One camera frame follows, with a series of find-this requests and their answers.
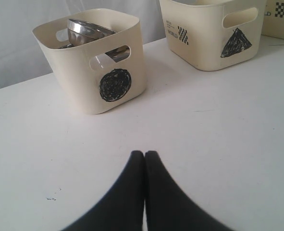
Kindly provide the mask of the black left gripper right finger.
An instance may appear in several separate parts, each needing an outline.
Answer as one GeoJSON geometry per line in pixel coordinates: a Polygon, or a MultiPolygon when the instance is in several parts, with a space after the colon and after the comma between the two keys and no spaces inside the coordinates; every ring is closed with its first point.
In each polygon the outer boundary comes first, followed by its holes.
{"type": "Polygon", "coordinates": [[[145,153],[145,202],[149,231],[229,231],[194,203],[173,180],[156,151],[145,153]]]}

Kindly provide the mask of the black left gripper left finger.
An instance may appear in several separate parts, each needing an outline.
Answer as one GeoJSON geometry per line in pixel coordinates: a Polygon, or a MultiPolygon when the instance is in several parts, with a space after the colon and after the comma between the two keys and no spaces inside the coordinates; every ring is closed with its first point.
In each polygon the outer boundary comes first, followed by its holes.
{"type": "Polygon", "coordinates": [[[141,231],[145,200],[145,159],[132,151],[105,195],[66,231],[141,231]]]}

